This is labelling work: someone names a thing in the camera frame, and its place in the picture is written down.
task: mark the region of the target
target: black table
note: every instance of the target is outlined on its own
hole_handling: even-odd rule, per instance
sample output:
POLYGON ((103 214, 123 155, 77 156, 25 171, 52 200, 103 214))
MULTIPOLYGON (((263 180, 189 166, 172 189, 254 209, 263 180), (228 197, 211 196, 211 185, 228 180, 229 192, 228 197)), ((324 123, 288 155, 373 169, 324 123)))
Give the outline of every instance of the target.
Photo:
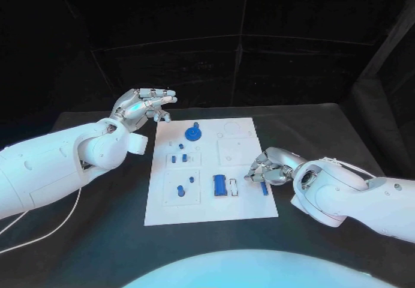
MULTIPOLYGON (((382 175, 336 104, 170 113, 173 120, 252 117, 263 149, 277 146, 310 160, 336 157, 382 175)), ((54 130, 108 115, 64 113, 54 130)), ((49 238, 0 255, 2 287, 120 287, 179 259, 229 249, 301 253, 368 272, 398 286, 414 286, 415 245, 376 234, 352 218, 339 228, 316 222, 290 204, 291 185, 273 187, 278 218, 144 227, 156 123, 149 121, 139 132, 149 137, 146 155, 129 154, 123 165, 85 186, 75 213, 49 238)), ((54 230, 75 198, 77 193, 32 211, 2 235, 0 248, 54 230)))

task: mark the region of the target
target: circular cutout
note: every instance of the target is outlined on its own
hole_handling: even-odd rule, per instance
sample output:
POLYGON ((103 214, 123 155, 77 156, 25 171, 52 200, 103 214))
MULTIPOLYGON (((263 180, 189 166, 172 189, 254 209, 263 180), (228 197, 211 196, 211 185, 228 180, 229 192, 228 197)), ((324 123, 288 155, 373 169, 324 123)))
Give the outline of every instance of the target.
POLYGON ((241 127, 239 124, 235 122, 228 122, 224 127, 228 134, 238 134, 241 127))

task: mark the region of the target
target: blue object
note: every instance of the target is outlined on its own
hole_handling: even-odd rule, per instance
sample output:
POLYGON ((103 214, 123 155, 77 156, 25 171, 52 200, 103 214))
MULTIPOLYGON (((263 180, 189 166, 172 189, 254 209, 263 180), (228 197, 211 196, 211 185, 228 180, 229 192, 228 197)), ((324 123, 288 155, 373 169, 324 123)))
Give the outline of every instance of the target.
POLYGON ((214 183, 215 183, 215 196, 227 196, 227 185, 225 185, 225 175, 215 175, 214 176, 214 183))
POLYGON ((264 193, 264 196, 265 196, 265 195, 268 195, 268 189, 267 189, 265 182, 261 182, 261 187, 263 187, 263 193, 264 193))
POLYGON ((189 141, 198 141, 202 137, 202 131, 199 129, 199 123, 195 122, 193 127, 190 127, 185 132, 185 137, 189 141))
POLYGON ((185 189, 183 189, 183 186, 178 186, 178 193, 179 193, 179 197, 183 197, 185 196, 185 189))

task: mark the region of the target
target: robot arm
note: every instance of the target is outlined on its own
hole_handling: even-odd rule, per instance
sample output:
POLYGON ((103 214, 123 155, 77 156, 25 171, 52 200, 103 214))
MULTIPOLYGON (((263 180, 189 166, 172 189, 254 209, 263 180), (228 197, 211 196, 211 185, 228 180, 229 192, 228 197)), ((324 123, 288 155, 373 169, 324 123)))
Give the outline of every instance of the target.
POLYGON ((26 140, 0 151, 0 219, 59 200, 117 168, 127 151, 143 154, 147 137, 133 133, 170 115, 172 90, 131 89, 97 123, 26 140))
POLYGON ((378 233, 415 242, 415 182, 385 177, 363 180, 336 160, 293 156, 268 148, 245 178, 274 185, 293 181, 291 203, 320 223, 339 227, 350 216, 378 233), (263 173, 254 174, 255 166, 263 173))

